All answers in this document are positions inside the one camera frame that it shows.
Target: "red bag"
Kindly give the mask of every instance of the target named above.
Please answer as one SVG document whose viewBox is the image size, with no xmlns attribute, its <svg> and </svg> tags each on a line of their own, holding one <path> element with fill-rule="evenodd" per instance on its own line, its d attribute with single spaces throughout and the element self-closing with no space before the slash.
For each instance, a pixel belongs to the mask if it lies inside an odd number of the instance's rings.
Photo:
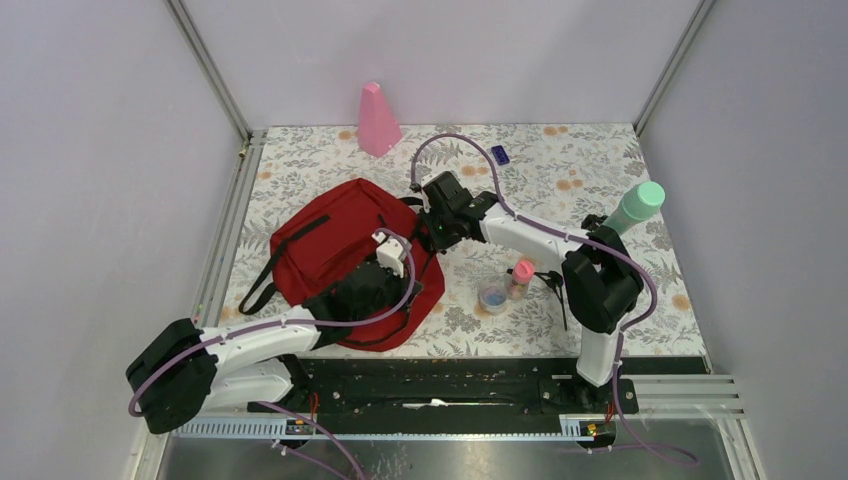
<svg viewBox="0 0 848 480">
<path fill-rule="evenodd" d="M 377 242 L 371 234 L 380 227 L 411 241 L 418 270 L 416 280 L 424 288 L 408 311 L 400 310 L 380 322 L 355 327 L 338 343 L 373 352 L 400 346 L 445 293 L 445 279 L 438 259 L 415 238 L 416 229 L 423 228 L 415 212 L 404 201 L 361 178 L 318 196 L 271 236 L 271 259 L 242 300 L 239 311 L 253 315 L 277 291 L 290 305 L 299 305 L 321 293 L 374 253 Z M 272 271 L 274 283 L 262 291 L 253 306 L 246 308 L 247 300 Z"/>
</svg>

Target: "gray floor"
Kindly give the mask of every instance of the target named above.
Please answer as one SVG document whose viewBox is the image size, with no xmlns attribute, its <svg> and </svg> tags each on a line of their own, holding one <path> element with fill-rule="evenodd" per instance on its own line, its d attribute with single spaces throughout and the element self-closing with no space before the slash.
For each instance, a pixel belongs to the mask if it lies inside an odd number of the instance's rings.
<svg viewBox="0 0 848 480">
<path fill-rule="evenodd" d="M 576 444 L 527 441 L 359 441 L 347 446 L 370 478 L 380 479 L 722 479 L 732 478 L 718 431 L 707 420 L 651 421 L 643 438 L 686 448 L 701 457 L 694 470 L 669 465 L 643 450 L 587 455 Z M 632 443 L 619 433 L 617 445 Z M 264 440 L 174 438 L 161 480 L 334 479 L 320 468 L 282 457 Z M 302 452 L 353 477 L 345 458 L 327 441 Z"/>
</svg>

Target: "pink cone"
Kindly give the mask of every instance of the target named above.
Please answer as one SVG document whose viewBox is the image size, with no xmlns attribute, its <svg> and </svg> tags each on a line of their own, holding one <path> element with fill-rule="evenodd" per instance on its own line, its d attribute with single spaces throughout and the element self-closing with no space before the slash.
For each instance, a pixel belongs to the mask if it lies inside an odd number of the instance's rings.
<svg viewBox="0 0 848 480">
<path fill-rule="evenodd" d="M 380 85 L 375 82 L 365 85 L 359 101 L 359 148 L 375 157 L 382 157 L 402 137 Z"/>
</svg>

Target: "gray wall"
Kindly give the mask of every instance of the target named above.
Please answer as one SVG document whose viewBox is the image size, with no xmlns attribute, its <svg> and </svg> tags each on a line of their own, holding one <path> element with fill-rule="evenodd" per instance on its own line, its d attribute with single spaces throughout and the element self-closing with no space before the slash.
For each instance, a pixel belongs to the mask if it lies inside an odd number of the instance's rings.
<svg viewBox="0 0 848 480">
<path fill-rule="evenodd" d="M 186 0 L 254 128 L 631 122 L 698 0 Z"/>
<path fill-rule="evenodd" d="M 844 478 L 848 3 L 718 2 L 643 137 L 770 479 Z"/>
<path fill-rule="evenodd" d="M 238 141 L 161 1 L 0 6 L 0 478 L 115 480 Z"/>
</svg>

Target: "floral tablecloth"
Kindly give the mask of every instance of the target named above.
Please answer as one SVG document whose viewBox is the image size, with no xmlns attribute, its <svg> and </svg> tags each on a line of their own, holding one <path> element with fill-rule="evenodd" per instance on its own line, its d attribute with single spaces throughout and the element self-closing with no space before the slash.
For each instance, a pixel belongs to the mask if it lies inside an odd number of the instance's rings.
<svg viewBox="0 0 848 480">
<path fill-rule="evenodd" d="M 268 260 L 268 240 L 280 225 L 311 199 L 356 177 L 395 195 L 408 195 L 410 156 L 425 139 L 441 132 L 467 135 L 487 149 L 503 145 L 511 163 L 498 167 L 498 173 L 510 204 L 575 229 L 589 213 L 611 212 L 625 191 L 648 179 L 638 140 L 628 124 L 407 126 L 403 127 L 403 140 L 382 158 L 359 149 L 355 127 L 271 128 L 239 238 L 220 325 L 239 324 L 288 308 L 282 296 L 275 295 L 254 318 L 242 316 L 237 309 Z M 431 144 L 418 166 L 421 177 L 446 169 L 474 194 L 493 189 L 488 164 L 461 141 L 443 139 Z M 656 313 L 627 332 L 625 354 L 704 354 L 663 219 L 658 216 L 637 225 L 623 240 L 632 257 L 651 273 L 660 293 Z M 506 248 L 462 242 L 440 257 L 445 294 L 404 345 L 382 354 L 337 345 L 309 354 L 577 355 L 579 324 L 568 312 L 568 328 L 564 327 L 555 296 L 538 280 L 531 283 L 523 301 L 511 304 L 504 313 L 488 315 L 477 306 L 480 281 L 504 272 L 519 258 L 519 253 Z M 648 295 L 641 295 L 636 312 L 647 304 Z"/>
</svg>

